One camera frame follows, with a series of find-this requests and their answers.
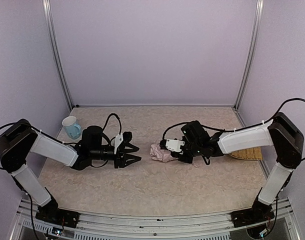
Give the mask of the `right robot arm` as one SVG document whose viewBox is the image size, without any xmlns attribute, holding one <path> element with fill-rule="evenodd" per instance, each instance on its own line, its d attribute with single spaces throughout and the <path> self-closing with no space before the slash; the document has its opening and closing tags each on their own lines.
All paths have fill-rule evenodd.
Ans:
<svg viewBox="0 0 305 240">
<path fill-rule="evenodd" d="M 192 163 L 194 157 L 203 157 L 209 164 L 210 157 L 221 157 L 236 151 L 262 146 L 273 146 L 277 155 L 265 186 L 258 193 L 257 200 L 270 205 L 292 172 L 302 161 L 304 135 L 282 112 L 271 120 L 256 126 L 216 132 L 210 136 L 199 121 L 191 121 L 181 128 L 181 140 L 167 139 L 165 147 L 184 163 Z"/>
</svg>

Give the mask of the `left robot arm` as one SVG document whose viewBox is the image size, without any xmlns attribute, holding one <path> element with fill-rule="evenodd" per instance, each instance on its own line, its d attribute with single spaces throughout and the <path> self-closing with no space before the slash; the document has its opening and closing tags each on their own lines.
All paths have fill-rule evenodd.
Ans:
<svg viewBox="0 0 305 240">
<path fill-rule="evenodd" d="M 38 130 L 26 119 L 8 123 L 4 128 L 5 132 L 0 135 L 0 169 L 8 172 L 40 207 L 56 201 L 28 167 L 26 157 L 30 153 L 77 171 L 91 166 L 94 160 L 112 161 L 114 168 L 121 169 L 142 159 L 135 155 L 139 148 L 131 144 L 130 131 L 118 134 L 114 143 L 110 143 L 102 127 L 91 125 L 83 130 L 81 140 L 71 146 Z"/>
</svg>

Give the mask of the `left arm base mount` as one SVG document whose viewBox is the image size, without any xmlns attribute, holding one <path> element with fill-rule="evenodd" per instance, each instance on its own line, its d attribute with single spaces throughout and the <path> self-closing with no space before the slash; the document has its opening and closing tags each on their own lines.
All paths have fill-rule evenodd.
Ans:
<svg viewBox="0 0 305 240">
<path fill-rule="evenodd" d="M 46 206 L 38 206 L 35 218 L 47 223 L 75 229 L 80 218 L 80 213 L 62 208 L 47 209 Z"/>
</svg>

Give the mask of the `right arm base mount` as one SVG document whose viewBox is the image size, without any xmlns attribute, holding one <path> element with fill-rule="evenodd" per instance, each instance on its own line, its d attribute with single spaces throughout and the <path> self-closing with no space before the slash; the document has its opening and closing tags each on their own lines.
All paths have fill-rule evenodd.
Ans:
<svg viewBox="0 0 305 240">
<path fill-rule="evenodd" d="M 261 223 L 275 217 L 271 205 L 253 206 L 251 208 L 233 211 L 230 215 L 235 228 Z"/>
</svg>

